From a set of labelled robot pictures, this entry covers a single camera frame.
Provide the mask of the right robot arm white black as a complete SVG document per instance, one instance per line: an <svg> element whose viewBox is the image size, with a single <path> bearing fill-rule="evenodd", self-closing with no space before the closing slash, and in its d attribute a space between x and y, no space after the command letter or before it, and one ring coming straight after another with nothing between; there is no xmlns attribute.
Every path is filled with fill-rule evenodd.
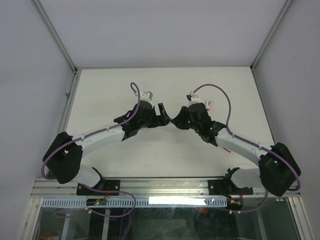
<svg viewBox="0 0 320 240"><path fill-rule="evenodd" d="M268 145L232 133L226 124L211 119L203 103L182 106L172 123L181 130L194 130L204 142L236 153L255 165L228 169L223 177L226 192L263 187L281 197L287 191L300 189L301 170L286 145Z"/></svg>

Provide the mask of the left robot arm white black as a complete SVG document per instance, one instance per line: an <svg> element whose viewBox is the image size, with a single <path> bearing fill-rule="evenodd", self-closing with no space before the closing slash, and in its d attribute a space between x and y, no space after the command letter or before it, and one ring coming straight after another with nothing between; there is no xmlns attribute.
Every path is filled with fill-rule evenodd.
<svg viewBox="0 0 320 240"><path fill-rule="evenodd" d="M52 179L60 184L77 182L87 186L93 194L102 193L105 188L103 176L94 167L83 165L83 158L106 145L125 141L141 129L168 125L171 119L163 104L159 103L158 108L159 115L151 103L141 100L104 128L78 136L65 131L59 133L43 157L42 168L48 168Z"/></svg>

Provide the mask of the pink white mini stapler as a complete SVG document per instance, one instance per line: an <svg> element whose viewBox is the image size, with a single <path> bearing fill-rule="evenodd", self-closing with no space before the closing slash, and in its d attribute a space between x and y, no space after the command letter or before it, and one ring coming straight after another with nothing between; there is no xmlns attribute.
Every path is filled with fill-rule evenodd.
<svg viewBox="0 0 320 240"><path fill-rule="evenodd" d="M206 101L205 103L205 108L206 110L209 112L214 106L214 102L213 101Z"/></svg>

